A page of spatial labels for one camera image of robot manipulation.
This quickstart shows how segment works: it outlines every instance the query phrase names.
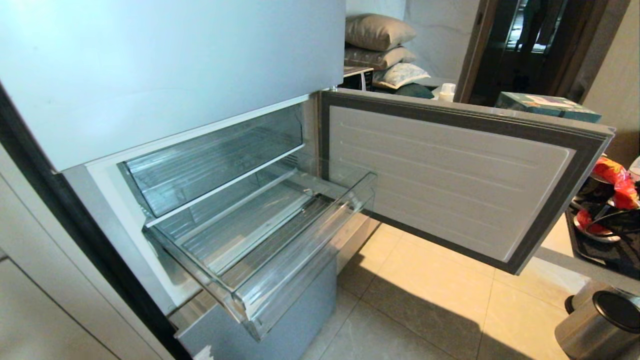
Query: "beige tile floor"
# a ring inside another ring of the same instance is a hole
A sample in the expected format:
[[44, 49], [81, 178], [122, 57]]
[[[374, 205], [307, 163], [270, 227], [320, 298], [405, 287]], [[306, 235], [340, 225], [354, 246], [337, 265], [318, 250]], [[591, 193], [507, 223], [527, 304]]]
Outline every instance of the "beige tile floor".
[[565, 360], [554, 328], [586, 281], [537, 258], [512, 276], [381, 225], [302, 359]]

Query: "refrigerator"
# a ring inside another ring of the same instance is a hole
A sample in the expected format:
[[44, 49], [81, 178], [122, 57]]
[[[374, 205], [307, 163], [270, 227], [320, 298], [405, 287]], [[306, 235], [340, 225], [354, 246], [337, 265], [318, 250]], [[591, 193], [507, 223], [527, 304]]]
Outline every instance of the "refrigerator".
[[163, 340], [191, 355], [186, 331], [226, 329], [221, 344], [264, 356], [295, 343], [297, 358], [330, 314], [336, 254], [368, 218], [518, 274], [613, 137], [338, 90], [341, 1], [5, 2], [0, 14], [3, 125], [98, 234], [88, 247], [115, 251], [89, 255], [125, 268], [119, 286], [148, 300], [139, 316], [166, 335], [181, 309], [204, 309]]

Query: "beige pillow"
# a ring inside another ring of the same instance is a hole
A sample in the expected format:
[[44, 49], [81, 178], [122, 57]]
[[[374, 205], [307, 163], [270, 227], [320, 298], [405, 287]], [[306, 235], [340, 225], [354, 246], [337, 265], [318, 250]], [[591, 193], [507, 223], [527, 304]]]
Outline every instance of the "beige pillow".
[[415, 61], [415, 55], [405, 47], [395, 47], [389, 51], [373, 51], [359, 47], [344, 50], [344, 64], [347, 66], [366, 66], [374, 70], [386, 70], [397, 63]]
[[403, 85], [430, 77], [426, 71], [414, 64], [399, 63], [390, 67], [388, 70], [374, 72], [373, 86], [397, 90]]
[[344, 39], [351, 45], [387, 51], [415, 38], [415, 30], [404, 21], [366, 13], [347, 18]]

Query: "open freezer door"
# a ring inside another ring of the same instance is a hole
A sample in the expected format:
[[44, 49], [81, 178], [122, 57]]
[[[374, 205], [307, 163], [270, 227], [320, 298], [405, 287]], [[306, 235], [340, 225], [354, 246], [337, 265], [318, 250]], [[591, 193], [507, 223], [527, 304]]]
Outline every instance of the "open freezer door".
[[[518, 274], [614, 129], [519, 111], [321, 94], [321, 156], [378, 175], [372, 217]], [[331, 168], [323, 176], [332, 177]]]

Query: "transparent drawer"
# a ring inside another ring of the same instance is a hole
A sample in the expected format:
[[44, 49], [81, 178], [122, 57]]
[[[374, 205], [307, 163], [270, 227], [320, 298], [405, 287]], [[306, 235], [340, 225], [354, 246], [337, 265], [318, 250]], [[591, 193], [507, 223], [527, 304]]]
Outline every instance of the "transparent drawer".
[[[310, 174], [320, 167], [332, 181]], [[143, 231], [260, 340], [336, 255], [334, 235], [372, 204], [375, 180], [289, 156]]]

